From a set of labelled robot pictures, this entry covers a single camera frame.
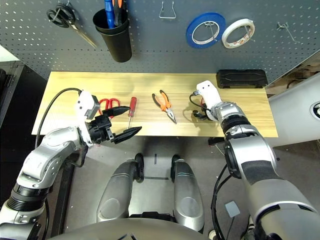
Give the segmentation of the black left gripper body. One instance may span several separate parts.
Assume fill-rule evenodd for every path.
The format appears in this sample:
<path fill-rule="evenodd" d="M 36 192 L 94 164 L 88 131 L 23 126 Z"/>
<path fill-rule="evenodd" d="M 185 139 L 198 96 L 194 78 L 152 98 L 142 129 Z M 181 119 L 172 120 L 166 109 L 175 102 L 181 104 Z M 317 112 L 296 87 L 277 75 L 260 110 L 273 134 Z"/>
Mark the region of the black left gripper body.
<path fill-rule="evenodd" d="M 115 135 L 111 131 L 111 126 L 111 121 L 106 115 L 99 115 L 94 120 L 86 123 L 90 139 L 95 144 L 100 144 L 104 141 L 114 141 Z"/>

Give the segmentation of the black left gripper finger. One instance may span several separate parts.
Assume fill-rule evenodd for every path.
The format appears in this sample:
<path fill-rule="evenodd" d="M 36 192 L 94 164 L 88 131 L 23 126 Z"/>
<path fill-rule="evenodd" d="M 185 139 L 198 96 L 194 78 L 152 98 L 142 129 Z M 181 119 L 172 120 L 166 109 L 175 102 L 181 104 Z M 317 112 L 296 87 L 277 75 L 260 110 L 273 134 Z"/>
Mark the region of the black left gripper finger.
<path fill-rule="evenodd" d="M 116 106 L 116 107 L 105 109 L 100 114 L 102 116 L 106 116 L 108 118 L 113 118 L 113 117 L 119 116 L 129 110 L 130 110 L 129 106 Z"/>
<path fill-rule="evenodd" d="M 121 142 L 124 142 L 132 138 L 134 135 L 136 135 L 141 129 L 142 129 L 141 126 L 136 126 L 136 127 L 128 128 L 118 135 L 114 134 L 111 142 L 114 144 L 119 144 Z"/>

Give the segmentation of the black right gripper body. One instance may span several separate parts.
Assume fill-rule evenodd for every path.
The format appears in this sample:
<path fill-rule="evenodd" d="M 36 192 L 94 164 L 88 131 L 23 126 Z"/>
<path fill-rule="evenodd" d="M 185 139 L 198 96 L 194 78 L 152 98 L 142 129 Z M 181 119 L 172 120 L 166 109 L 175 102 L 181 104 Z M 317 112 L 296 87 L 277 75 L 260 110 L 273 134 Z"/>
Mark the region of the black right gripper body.
<path fill-rule="evenodd" d="M 210 120 L 211 121 L 211 119 L 208 117 L 208 112 L 209 111 L 206 109 L 205 110 L 202 109 L 202 113 L 198 110 L 193 110 L 192 114 L 195 118 L 198 118 L 200 120 Z"/>

